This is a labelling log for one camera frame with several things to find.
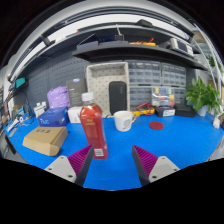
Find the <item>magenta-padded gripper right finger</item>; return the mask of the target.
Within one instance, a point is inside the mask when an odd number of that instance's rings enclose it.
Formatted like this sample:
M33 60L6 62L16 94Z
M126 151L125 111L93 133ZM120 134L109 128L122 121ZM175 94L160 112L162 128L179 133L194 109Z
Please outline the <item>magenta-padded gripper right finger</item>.
M132 157L142 186L179 171L179 168L166 156L157 157L136 145L132 146Z

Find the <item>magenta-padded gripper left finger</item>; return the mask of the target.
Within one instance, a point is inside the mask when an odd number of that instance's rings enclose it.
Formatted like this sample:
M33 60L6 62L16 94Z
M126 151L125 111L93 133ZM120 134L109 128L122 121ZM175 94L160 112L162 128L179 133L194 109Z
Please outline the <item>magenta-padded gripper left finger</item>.
M49 166L47 166L45 170L75 183L78 186L82 186L85 182L93 155L94 148L90 145L68 157L59 156Z

